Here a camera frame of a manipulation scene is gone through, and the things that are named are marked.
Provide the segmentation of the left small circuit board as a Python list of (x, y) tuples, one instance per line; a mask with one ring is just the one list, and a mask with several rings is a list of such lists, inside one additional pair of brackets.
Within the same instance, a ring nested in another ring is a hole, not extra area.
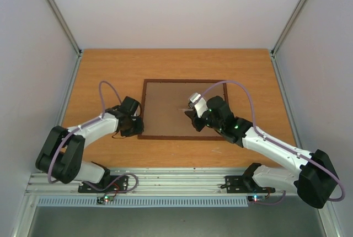
[(96, 204), (98, 204), (98, 205), (108, 204), (108, 203), (112, 202), (114, 199), (115, 199), (114, 196), (97, 197)]

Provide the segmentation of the small circuit board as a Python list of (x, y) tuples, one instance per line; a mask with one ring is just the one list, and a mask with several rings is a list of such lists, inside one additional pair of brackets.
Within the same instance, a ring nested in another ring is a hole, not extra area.
[(108, 203), (112, 202), (114, 199), (115, 199), (114, 196), (97, 197), (96, 204), (98, 204), (98, 205), (108, 204)]
[(255, 195), (248, 196), (248, 202), (254, 202), (254, 203), (264, 202), (268, 198), (269, 198), (269, 195), (258, 195), (258, 194), (255, 194)]

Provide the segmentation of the right small circuit board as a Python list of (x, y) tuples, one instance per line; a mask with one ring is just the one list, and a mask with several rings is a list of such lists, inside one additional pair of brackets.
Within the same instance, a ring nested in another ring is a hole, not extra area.
[(258, 194), (255, 194), (255, 195), (248, 196), (248, 202), (254, 202), (254, 203), (264, 202), (268, 198), (269, 198), (269, 195), (258, 195)]

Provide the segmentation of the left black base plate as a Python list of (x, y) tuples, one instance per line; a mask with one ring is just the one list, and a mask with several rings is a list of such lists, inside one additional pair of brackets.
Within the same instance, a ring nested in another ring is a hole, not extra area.
[(82, 185), (78, 186), (79, 193), (107, 193), (111, 191), (118, 191), (118, 193), (125, 193), (129, 185), (129, 177), (127, 175), (109, 175), (104, 177), (99, 183), (92, 183), (84, 181)]

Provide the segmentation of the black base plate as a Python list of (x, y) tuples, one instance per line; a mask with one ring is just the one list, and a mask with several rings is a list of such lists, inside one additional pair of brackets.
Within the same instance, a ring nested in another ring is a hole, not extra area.
[(275, 188), (260, 187), (252, 178), (244, 176), (225, 176), (224, 184), (221, 188), (225, 188), (227, 193), (275, 193)]
[(127, 175), (109, 175), (104, 177), (99, 183), (92, 183), (84, 181), (82, 185), (78, 186), (79, 193), (107, 193), (111, 191), (118, 191), (118, 193), (125, 193), (129, 185), (129, 177)]

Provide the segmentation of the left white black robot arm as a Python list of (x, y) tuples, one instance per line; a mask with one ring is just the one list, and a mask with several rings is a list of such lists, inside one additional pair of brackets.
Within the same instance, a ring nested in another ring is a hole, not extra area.
[(98, 163), (85, 162), (84, 149), (109, 134), (119, 133), (122, 137), (141, 134), (144, 125), (139, 111), (141, 104), (127, 96), (120, 105), (105, 109), (81, 125), (53, 127), (36, 159), (35, 167), (47, 173), (51, 184), (80, 181), (98, 192), (108, 190), (114, 183), (110, 170)]

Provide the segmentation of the aluminium corner post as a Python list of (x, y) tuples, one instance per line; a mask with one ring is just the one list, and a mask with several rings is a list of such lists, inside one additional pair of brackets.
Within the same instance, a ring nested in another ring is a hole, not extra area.
[(55, 0), (46, 0), (51, 11), (53, 12), (55, 18), (57, 19), (57, 21), (59, 22), (63, 32), (65, 33), (66, 37), (68, 38), (72, 48), (74, 49), (74, 52), (76, 53), (76, 55), (79, 57), (82, 53), (81, 48), (78, 46), (78, 43), (76, 42), (76, 39), (74, 38), (67, 22), (65, 21), (57, 3)]
[(272, 50), (270, 50), (271, 57), (273, 57), (273, 58), (276, 57), (276, 54), (278, 53), (280, 47), (282, 46), (285, 39), (289, 35), (293, 25), (295, 24), (295, 22), (299, 18), (300, 14), (303, 11), (304, 7), (306, 6), (307, 2), (308, 2), (308, 0), (298, 0), (298, 2), (296, 3), (288, 21), (286, 22), (286, 24), (285, 24), (285, 26), (279, 36), (279, 38), (275, 42)]

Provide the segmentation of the aluminium rail front beam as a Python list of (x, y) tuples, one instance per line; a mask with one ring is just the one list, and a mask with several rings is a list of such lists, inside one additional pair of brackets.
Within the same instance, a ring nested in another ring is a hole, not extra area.
[[(224, 196), (228, 175), (242, 175), (245, 168), (112, 168), (111, 173), (135, 174), (138, 187), (129, 196)], [(26, 195), (78, 195), (80, 183), (49, 184), (44, 173), (30, 175)]]

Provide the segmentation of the brown wooden picture frame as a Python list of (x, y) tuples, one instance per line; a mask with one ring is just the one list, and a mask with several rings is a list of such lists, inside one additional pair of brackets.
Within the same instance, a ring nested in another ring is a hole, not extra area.
[(203, 93), (214, 79), (145, 79), (142, 91), (141, 117), (144, 132), (138, 139), (222, 141), (217, 132), (205, 127), (198, 132), (191, 120), (178, 108), (189, 108), (189, 97)]

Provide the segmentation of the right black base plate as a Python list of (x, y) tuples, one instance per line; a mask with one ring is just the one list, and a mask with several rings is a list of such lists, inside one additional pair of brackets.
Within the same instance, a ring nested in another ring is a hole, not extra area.
[(252, 178), (244, 176), (225, 176), (224, 184), (221, 188), (225, 188), (227, 193), (275, 193), (275, 188), (260, 187)]

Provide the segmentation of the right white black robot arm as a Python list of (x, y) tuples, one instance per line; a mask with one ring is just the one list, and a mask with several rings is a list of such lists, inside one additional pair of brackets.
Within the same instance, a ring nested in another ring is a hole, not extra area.
[(302, 201), (317, 209), (331, 201), (339, 178), (324, 151), (299, 149), (269, 135), (252, 122), (234, 116), (220, 96), (205, 100), (201, 94), (193, 93), (188, 106), (185, 114), (198, 132), (208, 127), (228, 143), (253, 150), (280, 164), (280, 168), (251, 164), (243, 174), (243, 184), (249, 191), (272, 187), (296, 193)]

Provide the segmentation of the right aluminium corner post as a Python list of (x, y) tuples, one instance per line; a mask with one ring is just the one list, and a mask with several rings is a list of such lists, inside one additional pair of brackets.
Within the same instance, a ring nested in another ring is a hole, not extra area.
[(279, 38), (275, 42), (272, 50), (270, 50), (271, 57), (273, 57), (273, 58), (276, 57), (276, 54), (278, 53), (280, 47), (282, 46), (285, 39), (289, 35), (293, 25), (295, 24), (295, 22), (299, 18), (300, 14), (303, 11), (304, 7), (306, 6), (307, 2), (308, 2), (308, 0), (298, 0), (298, 2), (296, 3), (288, 21), (286, 22), (286, 24), (285, 24), (285, 26), (279, 36)]

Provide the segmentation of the left aluminium corner post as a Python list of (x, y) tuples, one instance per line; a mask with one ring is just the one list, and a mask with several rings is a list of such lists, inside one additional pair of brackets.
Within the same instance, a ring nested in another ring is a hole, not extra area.
[(53, 12), (55, 18), (57, 19), (57, 21), (59, 22), (63, 32), (65, 33), (66, 37), (68, 38), (72, 48), (74, 49), (74, 52), (76, 53), (76, 55), (79, 57), (82, 53), (81, 48), (78, 46), (78, 43), (76, 42), (76, 39), (74, 38), (67, 22), (65, 21), (57, 3), (55, 0), (46, 0), (51, 11)]

